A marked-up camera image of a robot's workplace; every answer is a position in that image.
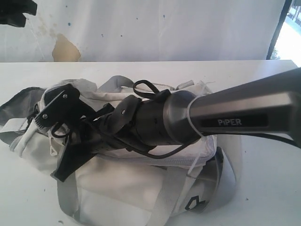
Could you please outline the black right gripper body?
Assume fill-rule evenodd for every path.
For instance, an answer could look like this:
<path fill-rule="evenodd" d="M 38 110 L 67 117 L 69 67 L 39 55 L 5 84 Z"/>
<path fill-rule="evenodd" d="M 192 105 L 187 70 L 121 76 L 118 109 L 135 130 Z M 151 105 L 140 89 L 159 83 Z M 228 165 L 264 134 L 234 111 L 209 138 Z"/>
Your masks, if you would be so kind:
<path fill-rule="evenodd" d="M 114 107 L 105 104 L 95 111 L 85 103 L 77 104 L 73 116 L 68 117 L 70 133 L 68 135 L 69 165 L 83 165 L 96 154 L 118 148 L 116 139 L 109 137 L 99 128 L 102 117 L 112 113 Z"/>

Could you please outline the right robot arm black grey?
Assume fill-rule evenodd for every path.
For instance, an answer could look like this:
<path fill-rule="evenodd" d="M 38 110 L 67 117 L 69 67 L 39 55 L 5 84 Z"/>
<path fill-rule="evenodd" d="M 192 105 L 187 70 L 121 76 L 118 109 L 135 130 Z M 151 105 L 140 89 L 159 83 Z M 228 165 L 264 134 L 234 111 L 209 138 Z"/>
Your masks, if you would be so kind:
<path fill-rule="evenodd" d="M 287 135 L 282 142 L 301 145 L 300 68 L 201 97 L 149 87 L 149 94 L 136 91 L 97 112 L 73 101 L 61 120 L 70 131 L 52 176 L 63 182 L 104 151 L 164 159 L 210 135 L 278 140 L 281 133 Z"/>

